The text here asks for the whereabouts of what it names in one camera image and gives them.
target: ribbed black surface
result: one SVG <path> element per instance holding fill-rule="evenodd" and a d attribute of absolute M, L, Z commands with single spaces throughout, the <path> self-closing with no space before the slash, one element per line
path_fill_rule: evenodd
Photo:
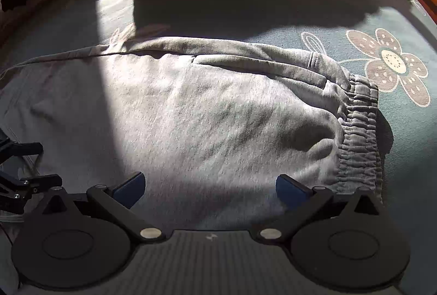
<path fill-rule="evenodd" d="M 24 286 L 20 295 L 51 291 Z M 175 231 L 167 242 L 141 246 L 123 272 L 108 282 L 69 295 L 334 295 L 292 267 L 276 246 L 263 246 L 246 231 Z M 400 295 L 394 288 L 374 295 Z"/>

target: black clamp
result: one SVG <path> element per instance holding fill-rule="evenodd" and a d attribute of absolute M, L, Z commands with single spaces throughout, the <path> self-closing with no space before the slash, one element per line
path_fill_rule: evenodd
<path fill-rule="evenodd" d="M 0 164 L 10 157 L 41 154 L 41 143 L 16 143 L 9 138 L 0 140 Z M 61 186 L 57 174 L 18 179 L 0 171 L 0 210 L 23 214 L 24 206 L 33 194 L 45 192 L 53 186 Z"/>
<path fill-rule="evenodd" d="M 253 237 L 285 247 L 308 278 L 340 291 L 382 288 L 401 278 L 408 243 L 369 188 L 337 195 L 282 174 L 276 192 L 290 211 L 253 231 Z"/>
<path fill-rule="evenodd" d="M 89 286 L 123 267 L 134 245 L 165 240 L 129 210 L 145 186 L 144 174 L 136 172 L 120 186 L 96 185 L 86 194 L 51 188 L 12 247 L 23 281 L 50 289 Z"/>

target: metal screw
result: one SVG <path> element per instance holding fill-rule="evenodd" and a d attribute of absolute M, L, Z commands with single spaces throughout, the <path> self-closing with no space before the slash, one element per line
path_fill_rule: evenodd
<path fill-rule="evenodd" d="M 264 229 L 259 234 L 265 239 L 278 239 L 282 236 L 282 233 L 277 229 Z"/>
<path fill-rule="evenodd" d="M 143 229 L 139 233 L 141 237 L 146 239 L 155 239 L 161 236 L 162 232 L 159 229 L 156 229 L 154 227 L 150 227 L 148 229 Z"/>

